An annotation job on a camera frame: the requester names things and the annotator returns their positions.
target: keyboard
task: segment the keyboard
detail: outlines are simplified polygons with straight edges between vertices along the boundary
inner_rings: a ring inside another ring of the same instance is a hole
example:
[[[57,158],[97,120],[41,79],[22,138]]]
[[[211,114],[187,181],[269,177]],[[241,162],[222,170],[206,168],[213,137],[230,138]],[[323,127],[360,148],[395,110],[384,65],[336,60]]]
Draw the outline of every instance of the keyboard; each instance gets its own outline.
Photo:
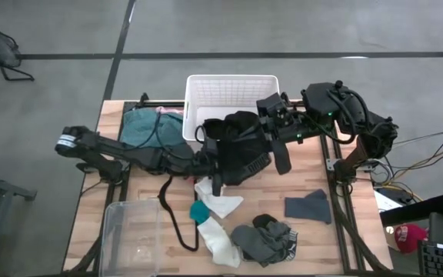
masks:
[[[443,276],[443,244],[418,241],[420,273],[426,276]]]

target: white sock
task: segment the white sock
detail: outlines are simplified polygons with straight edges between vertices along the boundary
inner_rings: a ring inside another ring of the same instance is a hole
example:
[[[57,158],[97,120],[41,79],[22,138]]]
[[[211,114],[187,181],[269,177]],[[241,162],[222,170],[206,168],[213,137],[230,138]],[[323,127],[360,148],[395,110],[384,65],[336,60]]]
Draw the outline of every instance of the white sock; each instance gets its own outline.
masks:
[[[213,254],[217,265],[228,265],[237,268],[240,265],[238,250],[231,244],[230,238],[216,220],[211,216],[198,226],[198,231],[205,240],[206,247]]]
[[[208,209],[212,210],[221,219],[233,212],[244,201],[241,196],[213,196],[212,181],[204,177],[194,185],[194,190]]]

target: white plastic basket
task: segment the white plastic basket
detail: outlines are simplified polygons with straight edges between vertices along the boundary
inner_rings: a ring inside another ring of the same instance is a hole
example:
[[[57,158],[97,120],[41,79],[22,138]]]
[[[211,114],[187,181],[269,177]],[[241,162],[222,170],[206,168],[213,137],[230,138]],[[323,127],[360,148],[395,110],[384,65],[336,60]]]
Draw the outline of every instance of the white plastic basket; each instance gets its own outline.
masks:
[[[182,136],[195,140],[196,127],[206,119],[224,119],[237,111],[256,112],[255,102],[280,93],[273,75],[191,75],[185,86]],[[198,139],[203,140],[202,133]]]

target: metal bracket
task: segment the metal bracket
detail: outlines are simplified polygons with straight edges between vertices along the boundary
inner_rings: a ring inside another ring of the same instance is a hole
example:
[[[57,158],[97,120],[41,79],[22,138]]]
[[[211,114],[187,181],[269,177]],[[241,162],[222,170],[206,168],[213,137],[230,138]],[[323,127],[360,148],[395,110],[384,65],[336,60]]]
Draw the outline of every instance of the metal bracket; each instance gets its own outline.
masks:
[[[326,159],[326,168],[328,171],[333,172],[335,170],[334,165],[339,160],[340,159]],[[371,165],[362,165],[356,169],[357,172],[371,172],[372,170],[374,170],[374,168]]]

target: gray cloth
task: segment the gray cloth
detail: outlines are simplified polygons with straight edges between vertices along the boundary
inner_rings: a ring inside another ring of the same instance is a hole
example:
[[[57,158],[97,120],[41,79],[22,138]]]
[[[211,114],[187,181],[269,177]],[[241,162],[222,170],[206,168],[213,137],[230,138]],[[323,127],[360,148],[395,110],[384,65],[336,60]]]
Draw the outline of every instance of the gray cloth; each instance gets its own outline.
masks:
[[[326,194],[319,189],[304,198],[285,198],[285,217],[312,219],[331,224],[331,209]]]
[[[231,240],[266,267],[287,258],[290,228],[281,222],[269,222],[266,228],[240,225],[231,233]]]
[[[160,148],[160,142],[158,142],[155,134],[148,139],[155,127],[157,117],[158,113],[153,108],[138,108],[126,112],[124,114],[121,142],[133,146],[141,145],[142,148]],[[176,113],[162,114],[158,122],[157,132],[165,146],[185,143],[184,138],[182,138],[182,115]]]

